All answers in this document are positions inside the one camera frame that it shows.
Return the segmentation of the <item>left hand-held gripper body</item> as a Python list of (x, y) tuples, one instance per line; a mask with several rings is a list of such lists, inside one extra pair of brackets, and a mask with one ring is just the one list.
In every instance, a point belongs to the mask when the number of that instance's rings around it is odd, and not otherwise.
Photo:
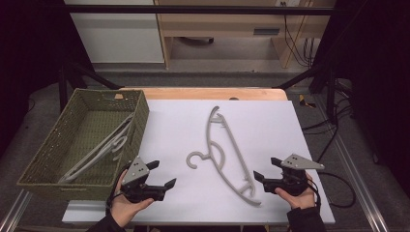
[(150, 171), (140, 157), (136, 157), (128, 167), (123, 178), (121, 191), (131, 203), (139, 203), (148, 198), (154, 201), (163, 201), (166, 193), (164, 186), (149, 186), (146, 180)]

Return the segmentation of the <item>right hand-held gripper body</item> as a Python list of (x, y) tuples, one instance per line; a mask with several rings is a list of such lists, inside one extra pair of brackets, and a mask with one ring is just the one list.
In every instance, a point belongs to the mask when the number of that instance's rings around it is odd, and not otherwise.
[(282, 161), (282, 178), (265, 178), (263, 188), (266, 192), (274, 192), (281, 188), (293, 196), (298, 196), (308, 188), (307, 169), (322, 170), (325, 166), (299, 155), (292, 154)]

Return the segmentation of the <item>green woven basket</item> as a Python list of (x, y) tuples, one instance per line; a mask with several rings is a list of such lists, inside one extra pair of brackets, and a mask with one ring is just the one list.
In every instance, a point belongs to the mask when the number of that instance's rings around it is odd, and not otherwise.
[[(122, 169), (138, 155), (148, 116), (141, 90), (76, 89), (17, 184), (45, 198), (105, 200)], [(117, 151), (109, 152), (72, 182), (60, 182), (124, 121), (129, 122), (129, 129)]]

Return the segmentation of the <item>person's right hand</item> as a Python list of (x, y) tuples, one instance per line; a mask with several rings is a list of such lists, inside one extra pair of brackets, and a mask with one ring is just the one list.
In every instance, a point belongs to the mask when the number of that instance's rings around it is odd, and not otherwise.
[(307, 188), (303, 193), (298, 196), (293, 196), (289, 194), (282, 188), (276, 188), (275, 194), (278, 195), (281, 199), (286, 201), (292, 210), (300, 208), (308, 209), (316, 206), (315, 203), (315, 192), (311, 188)]

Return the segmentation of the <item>person's left hand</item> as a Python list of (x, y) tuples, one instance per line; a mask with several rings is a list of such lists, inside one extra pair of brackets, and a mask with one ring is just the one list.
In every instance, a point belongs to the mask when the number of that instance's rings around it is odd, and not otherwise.
[(120, 227), (125, 227), (137, 213), (148, 208), (153, 202), (152, 198), (148, 198), (139, 203), (131, 203), (123, 194), (119, 194), (112, 200), (110, 213)]

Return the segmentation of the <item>white table cover sheet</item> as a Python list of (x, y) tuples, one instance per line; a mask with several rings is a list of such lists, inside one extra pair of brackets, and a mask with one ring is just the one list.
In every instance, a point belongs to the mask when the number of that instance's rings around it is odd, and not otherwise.
[[(176, 178), (163, 201), (138, 213), (135, 224), (148, 225), (244, 225), (278, 224), (287, 221), (289, 205), (256, 183), (253, 207), (240, 198), (222, 179), (210, 160), (193, 157), (191, 169), (186, 157), (193, 151), (206, 154), (205, 130), (214, 106), (234, 134), (251, 178), (257, 171), (277, 179), (281, 170), (271, 158), (284, 160), (292, 154), (309, 158), (298, 117), (291, 101), (172, 101), (150, 100), (150, 113), (139, 155), (150, 162), (158, 160), (148, 184), (161, 186)], [(236, 188), (245, 184), (244, 173), (235, 156), (226, 130), (212, 125), (212, 138), (226, 153), (223, 173)]]

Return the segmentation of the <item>yellow and black tool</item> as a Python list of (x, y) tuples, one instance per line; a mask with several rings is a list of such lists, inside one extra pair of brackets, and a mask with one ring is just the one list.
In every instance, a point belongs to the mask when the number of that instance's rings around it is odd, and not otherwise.
[(307, 102), (304, 95), (299, 95), (299, 103), (301, 106), (306, 106), (309, 108), (316, 108), (316, 104)]

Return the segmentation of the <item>black stand leg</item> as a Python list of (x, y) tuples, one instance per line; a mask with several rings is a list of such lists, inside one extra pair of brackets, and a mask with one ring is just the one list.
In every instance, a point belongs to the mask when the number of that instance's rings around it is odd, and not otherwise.
[(88, 76), (91, 79), (99, 82), (102, 86), (110, 90), (121, 89), (120, 85), (117, 85), (102, 76), (98, 75), (94, 71), (85, 68), (84, 66), (74, 63), (66, 62), (62, 65), (58, 74), (58, 87), (59, 87), (59, 100), (60, 100), (60, 111), (63, 111), (68, 103), (68, 85), (71, 85), (73, 89), (82, 88), (87, 89), (88, 86), (83, 80), (84, 76)]
[(302, 80), (312, 77), (313, 80), (308, 86), (308, 90), (312, 94), (319, 94), (324, 87), (327, 87), (326, 92), (326, 116), (332, 124), (337, 120), (336, 116), (336, 104), (335, 104), (335, 92), (337, 85), (337, 78), (334, 69), (330, 65), (318, 64), (308, 69), (305, 72), (298, 74), (296, 77), (285, 81), (284, 83), (276, 86), (276, 89), (286, 90), (291, 86), (299, 83)]

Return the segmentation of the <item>black curtain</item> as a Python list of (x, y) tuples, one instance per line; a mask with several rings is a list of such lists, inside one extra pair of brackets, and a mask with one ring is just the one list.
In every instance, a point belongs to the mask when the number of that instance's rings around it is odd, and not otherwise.
[(337, 75), (352, 82), (353, 104), (375, 153), (410, 189), (410, 0), (337, 0), (325, 37), (351, 22)]
[(0, 157), (28, 111), (30, 95), (57, 81), (75, 54), (64, 0), (0, 0)]

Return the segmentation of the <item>white cabinet panel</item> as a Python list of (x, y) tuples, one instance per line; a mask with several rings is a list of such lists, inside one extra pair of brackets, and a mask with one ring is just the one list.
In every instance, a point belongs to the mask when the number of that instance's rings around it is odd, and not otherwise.
[(93, 64), (163, 63), (155, 14), (71, 14)]

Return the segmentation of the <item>black chair base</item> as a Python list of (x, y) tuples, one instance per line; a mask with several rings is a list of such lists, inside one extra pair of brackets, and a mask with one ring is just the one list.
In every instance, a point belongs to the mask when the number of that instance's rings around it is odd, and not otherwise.
[(188, 38), (188, 37), (180, 37), (180, 41), (184, 44), (190, 45), (206, 45), (212, 44), (214, 42), (214, 38)]

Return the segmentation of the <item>light wooden desk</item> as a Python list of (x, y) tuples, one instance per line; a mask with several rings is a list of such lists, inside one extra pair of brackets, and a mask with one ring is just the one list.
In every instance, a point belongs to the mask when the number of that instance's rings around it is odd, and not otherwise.
[[(154, 0), (157, 6), (247, 6), (275, 7), (277, 0)], [(331, 8), (336, 0), (301, 0), (301, 8)], [(291, 66), (296, 47), (303, 39), (322, 39), (329, 21), (327, 15), (267, 14), (159, 14), (161, 35), (165, 38), (268, 37), (280, 65)], [(277, 36), (254, 36), (254, 28), (279, 28)]]

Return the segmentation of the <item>black horizontal frame bar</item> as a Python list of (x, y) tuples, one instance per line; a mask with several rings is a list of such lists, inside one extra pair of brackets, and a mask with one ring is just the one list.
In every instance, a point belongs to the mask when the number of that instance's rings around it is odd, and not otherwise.
[(240, 7), (240, 6), (150, 6), (65, 5), (70, 13), (88, 14), (200, 14), (200, 15), (334, 15), (334, 8)]

